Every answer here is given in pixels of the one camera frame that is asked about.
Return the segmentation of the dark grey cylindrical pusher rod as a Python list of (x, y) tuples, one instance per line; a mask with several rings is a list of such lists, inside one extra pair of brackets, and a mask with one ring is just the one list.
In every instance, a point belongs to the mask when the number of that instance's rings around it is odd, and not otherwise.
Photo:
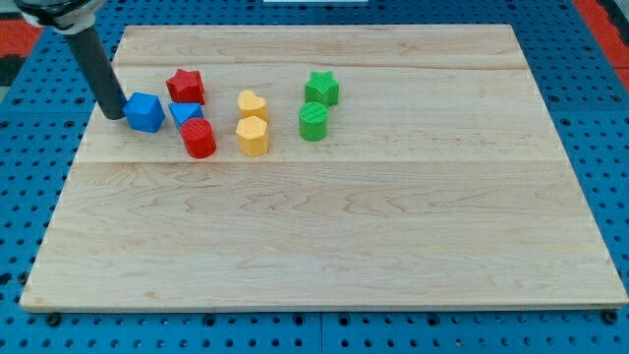
[(94, 26), (64, 37), (104, 116), (124, 118), (127, 98)]

